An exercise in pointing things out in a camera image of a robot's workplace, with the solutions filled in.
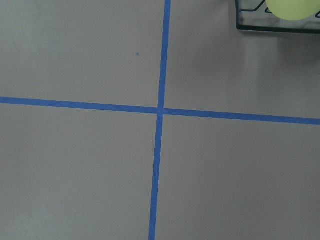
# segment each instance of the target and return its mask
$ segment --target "vertical blue line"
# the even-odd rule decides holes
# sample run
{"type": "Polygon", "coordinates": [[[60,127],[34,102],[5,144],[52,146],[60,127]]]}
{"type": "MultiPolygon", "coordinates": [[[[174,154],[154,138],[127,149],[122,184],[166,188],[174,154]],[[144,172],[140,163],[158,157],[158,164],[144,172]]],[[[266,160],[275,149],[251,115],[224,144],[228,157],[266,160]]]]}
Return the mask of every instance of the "vertical blue line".
{"type": "Polygon", "coordinates": [[[151,204],[150,204],[149,240],[155,240],[156,238],[159,172],[160,172],[161,144],[162,144],[163,121],[164,121],[166,77],[167,77],[170,10],[171,10],[171,0],[165,0],[163,30],[162,30],[162,49],[161,49],[160,81],[159,81],[159,92],[158,92],[158,108],[157,108],[157,117],[156,117],[155,141],[154,141],[154,160],[153,160],[153,176],[152,176],[152,190],[151,190],[151,204]]]}

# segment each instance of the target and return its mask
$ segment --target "blue tape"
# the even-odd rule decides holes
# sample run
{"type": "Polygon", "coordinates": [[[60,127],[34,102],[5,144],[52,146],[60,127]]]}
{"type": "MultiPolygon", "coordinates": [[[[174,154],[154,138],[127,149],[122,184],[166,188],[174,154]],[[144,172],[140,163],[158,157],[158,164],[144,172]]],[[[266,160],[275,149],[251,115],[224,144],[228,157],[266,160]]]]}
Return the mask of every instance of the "blue tape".
{"type": "Polygon", "coordinates": [[[248,121],[288,123],[288,124],[320,125],[320,119],[290,117],[290,116],[272,116],[272,115],[243,114],[243,113],[218,112],[218,111],[183,110],[183,109],[170,109],[170,108],[165,108],[164,114],[175,115],[175,116],[212,118],[212,119],[234,119],[234,120],[248,120],[248,121]]]}
{"type": "Polygon", "coordinates": [[[158,91],[158,108],[157,108],[158,112],[157,112],[157,118],[156,118],[155,143],[154,143],[153,176],[152,176],[150,222],[149,222],[149,240],[155,240],[155,238],[156,238],[159,173],[160,173],[161,144],[162,144],[165,94],[166,94],[166,78],[167,78],[170,11],[171,11],[171,0],[165,0],[164,17],[163,17],[163,30],[162,30],[160,80],[159,80],[159,91],[158,91]]]}
{"type": "Polygon", "coordinates": [[[70,108],[70,109],[90,109],[90,110],[129,112],[129,113],[144,113],[144,114],[156,114],[158,112],[158,109],[156,107],[147,107],[147,106],[112,105],[112,104],[101,104],[101,103],[54,101],[54,100],[41,100],[41,99],[28,99],[28,98],[15,98],[15,97],[0,97],[0,104],[16,104],[16,105],[44,106],[44,107],[56,107],[56,108],[70,108]]]}

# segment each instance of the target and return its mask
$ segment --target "gray floor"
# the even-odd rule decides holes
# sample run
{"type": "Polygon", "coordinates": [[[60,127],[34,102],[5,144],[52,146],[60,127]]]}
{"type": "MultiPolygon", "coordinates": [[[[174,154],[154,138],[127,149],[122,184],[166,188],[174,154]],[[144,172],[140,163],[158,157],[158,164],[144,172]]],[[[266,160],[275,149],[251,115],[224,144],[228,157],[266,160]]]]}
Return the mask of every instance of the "gray floor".
{"type": "MultiPolygon", "coordinates": [[[[165,107],[320,119],[320,37],[239,32],[234,5],[172,1],[165,107]]],[[[164,6],[1,1],[0,97],[157,107],[164,6]]],[[[156,122],[0,103],[0,240],[147,240],[156,122]]],[[[320,239],[319,136],[165,115],[155,239],[320,239]]]]}

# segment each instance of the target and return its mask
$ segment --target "yellow round object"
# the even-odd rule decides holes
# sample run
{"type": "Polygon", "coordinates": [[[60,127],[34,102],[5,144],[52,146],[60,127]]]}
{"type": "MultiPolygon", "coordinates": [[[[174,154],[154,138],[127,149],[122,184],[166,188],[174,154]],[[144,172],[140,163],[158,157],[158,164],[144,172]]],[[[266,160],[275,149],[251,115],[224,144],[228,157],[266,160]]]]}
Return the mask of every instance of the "yellow round object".
{"type": "Polygon", "coordinates": [[[266,0],[270,11],[280,19],[301,20],[320,11],[320,0],[266,0]]]}

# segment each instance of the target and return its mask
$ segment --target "black metal frame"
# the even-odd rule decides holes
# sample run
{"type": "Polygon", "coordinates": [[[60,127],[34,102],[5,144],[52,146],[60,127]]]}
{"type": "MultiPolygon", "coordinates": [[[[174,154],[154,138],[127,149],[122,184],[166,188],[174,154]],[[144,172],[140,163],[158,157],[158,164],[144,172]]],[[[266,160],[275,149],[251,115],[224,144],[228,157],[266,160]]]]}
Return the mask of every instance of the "black metal frame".
{"type": "MultiPolygon", "coordinates": [[[[253,25],[242,25],[240,24],[240,14],[242,12],[256,12],[260,7],[266,2],[263,0],[256,8],[254,9],[240,9],[239,0],[235,0],[236,8],[236,20],[235,26],[238,30],[247,30],[247,31],[262,31],[262,32],[280,32],[280,33],[298,33],[298,34],[320,34],[320,29],[299,29],[299,28],[283,28],[283,27],[267,27],[267,26],[253,26],[253,25]]],[[[266,8],[265,13],[272,14],[269,8],[266,8]]],[[[320,12],[315,15],[316,18],[320,19],[320,12]]]]}

